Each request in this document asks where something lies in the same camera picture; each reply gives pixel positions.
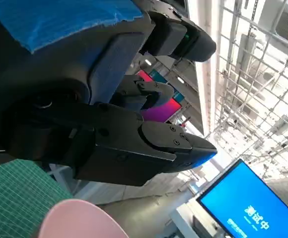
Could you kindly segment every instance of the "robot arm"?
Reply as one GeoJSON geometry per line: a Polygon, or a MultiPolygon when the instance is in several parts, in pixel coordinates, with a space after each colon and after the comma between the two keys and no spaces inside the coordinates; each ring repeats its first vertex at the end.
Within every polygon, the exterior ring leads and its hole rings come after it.
{"type": "Polygon", "coordinates": [[[140,186],[216,153],[181,127],[143,121],[135,112],[165,103],[172,94],[167,85],[132,79],[122,105],[112,97],[123,92],[124,74],[139,51],[205,61],[216,50],[170,5],[134,2],[141,19],[86,29],[34,54],[0,24],[0,164],[44,161],[71,166],[77,179],[140,186]]]}

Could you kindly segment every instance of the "ceiling light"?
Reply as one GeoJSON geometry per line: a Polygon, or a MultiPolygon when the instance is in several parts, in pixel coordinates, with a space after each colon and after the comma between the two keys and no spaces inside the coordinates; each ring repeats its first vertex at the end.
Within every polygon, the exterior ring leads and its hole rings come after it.
{"type": "Polygon", "coordinates": [[[185,81],[184,81],[182,78],[177,77],[177,79],[179,80],[179,82],[181,82],[181,83],[185,83],[185,81]]]}
{"type": "Polygon", "coordinates": [[[149,65],[149,66],[151,66],[152,65],[152,63],[151,62],[149,62],[147,59],[145,60],[145,62],[149,65]]]}

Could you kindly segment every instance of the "grid pattern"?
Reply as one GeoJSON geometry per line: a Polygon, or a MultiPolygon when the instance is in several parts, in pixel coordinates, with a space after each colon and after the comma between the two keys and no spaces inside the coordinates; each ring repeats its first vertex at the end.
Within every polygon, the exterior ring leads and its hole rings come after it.
{"type": "Polygon", "coordinates": [[[30,238],[49,209],[72,196],[31,161],[0,165],[0,238],[30,238]]]}
{"type": "MultiPolygon", "coordinates": [[[[271,0],[221,2],[215,129],[207,138],[267,184],[282,184],[288,181],[288,1],[278,1],[269,30],[262,18],[271,0]]],[[[280,187],[272,189],[280,194],[280,187]]]]}

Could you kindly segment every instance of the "green cutting mat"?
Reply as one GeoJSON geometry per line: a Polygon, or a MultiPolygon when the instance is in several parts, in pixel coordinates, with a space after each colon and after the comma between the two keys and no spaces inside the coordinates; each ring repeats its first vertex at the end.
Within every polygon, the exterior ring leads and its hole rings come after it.
{"type": "Polygon", "coordinates": [[[0,165],[0,238],[30,238],[49,209],[72,198],[31,161],[0,165]]]}

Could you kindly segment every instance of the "display screen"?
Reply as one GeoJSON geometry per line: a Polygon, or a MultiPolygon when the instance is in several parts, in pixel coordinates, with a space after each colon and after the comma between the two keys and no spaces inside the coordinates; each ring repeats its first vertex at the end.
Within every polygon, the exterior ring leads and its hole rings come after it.
{"type": "MultiPolygon", "coordinates": [[[[143,70],[138,72],[138,75],[145,81],[151,82],[152,78],[143,70]]],[[[171,98],[167,103],[159,107],[153,107],[148,110],[142,110],[141,115],[144,120],[166,122],[175,112],[181,108],[181,105],[171,98]]]]}
{"type": "Polygon", "coordinates": [[[242,160],[197,201],[235,238],[288,237],[288,207],[242,160]]]}

